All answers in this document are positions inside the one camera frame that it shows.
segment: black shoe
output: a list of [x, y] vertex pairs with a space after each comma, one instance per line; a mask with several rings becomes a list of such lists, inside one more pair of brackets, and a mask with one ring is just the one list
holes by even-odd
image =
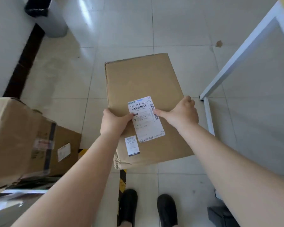
[[174, 199], [168, 194], [161, 194], [157, 207], [162, 227], [173, 227], [178, 224], [177, 209]]
[[137, 192], [133, 189], [127, 189], [123, 192], [119, 202], [119, 219], [118, 225], [121, 225], [123, 221], [132, 223], [132, 227], [135, 226], [135, 215], [138, 202]]

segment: forearm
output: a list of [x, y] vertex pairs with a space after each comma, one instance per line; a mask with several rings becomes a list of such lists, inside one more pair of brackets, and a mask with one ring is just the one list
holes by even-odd
[[284, 179], [224, 145], [199, 125], [178, 131], [242, 227], [284, 226]]
[[119, 137], [101, 135], [85, 155], [13, 225], [91, 226]]

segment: dark brown baseboard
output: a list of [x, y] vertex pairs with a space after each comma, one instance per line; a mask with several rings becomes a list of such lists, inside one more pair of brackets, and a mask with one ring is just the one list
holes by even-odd
[[18, 64], [10, 78], [3, 97], [14, 97], [20, 99], [27, 76], [38, 53], [44, 31], [39, 25], [35, 24], [27, 43], [22, 51]]

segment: gray trash can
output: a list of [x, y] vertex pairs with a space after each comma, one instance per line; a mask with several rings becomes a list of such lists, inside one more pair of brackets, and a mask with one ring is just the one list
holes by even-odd
[[28, 0], [24, 11], [50, 38], [60, 38], [67, 34], [68, 26], [55, 0]]

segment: person's left hand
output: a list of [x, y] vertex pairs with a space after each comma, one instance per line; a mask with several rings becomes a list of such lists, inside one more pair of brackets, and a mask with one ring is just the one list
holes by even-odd
[[110, 110], [104, 109], [100, 133], [113, 133], [120, 136], [124, 131], [127, 123], [133, 118], [133, 114], [129, 113], [123, 117], [115, 116]]

